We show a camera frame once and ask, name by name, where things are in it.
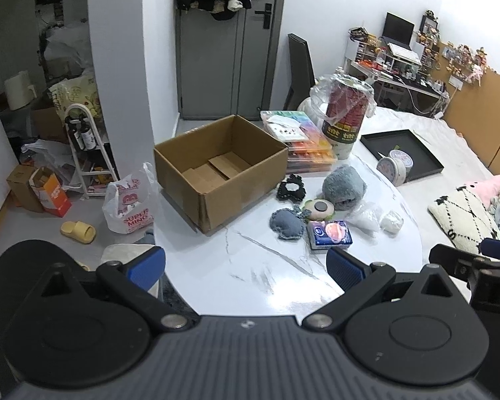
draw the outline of pillow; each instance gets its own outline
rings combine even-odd
[[[457,188],[428,206],[443,231],[459,250],[481,254],[485,238],[500,240],[500,230],[480,198],[467,187]]]

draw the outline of white bed sheet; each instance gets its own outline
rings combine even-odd
[[[428,212],[428,205],[465,182],[482,181],[493,175],[469,148],[465,139],[458,137],[456,131],[443,120],[378,107],[373,117],[364,120],[360,133],[364,135],[398,129],[411,130],[444,166],[439,174],[408,182],[398,188],[419,225],[423,260],[428,263],[430,250],[435,245],[452,246],[448,236]],[[371,165],[377,163],[360,141],[355,147],[355,154]]]

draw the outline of ribbed gray surface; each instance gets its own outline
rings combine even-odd
[[[65,392],[24,383],[7,397],[8,400],[484,398],[490,397],[472,382],[429,391],[382,383],[354,366],[332,335],[304,331],[289,316],[203,317],[190,331],[163,335],[139,366],[111,383]]]

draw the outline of blue-gray plush toy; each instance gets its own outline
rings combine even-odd
[[[282,240],[298,240],[305,231],[304,220],[311,214],[311,211],[301,210],[298,205],[292,209],[280,209],[275,211],[270,217],[269,225],[272,230],[278,233]]]
[[[336,168],[324,179],[322,185],[324,198],[333,203],[336,211],[352,209],[361,201],[366,191],[367,184],[349,165]]]

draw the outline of marble tabletop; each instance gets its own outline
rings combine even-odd
[[[419,228],[398,190],[373,166],[356,143],[347,161],[367,183],[365,200],[393,209],[405,222],[393,237],[373,236],[350,227],[349,252],[365,263],[384,261],[397,271],[418,272],[423,266]],[[306,199],[317,198],[327,173],[304,174]],[[290,202],[275,192],[207,235],[202,234],[164,192],[156,216],[156,244],[166,252],[166,274],[187,304],[200,315],[270,316],[308,314],[340,296],[341,288],[326,272],[326,252],[310,250],[307,236],[298,242],[279,240],[269,228],[270,215]]]

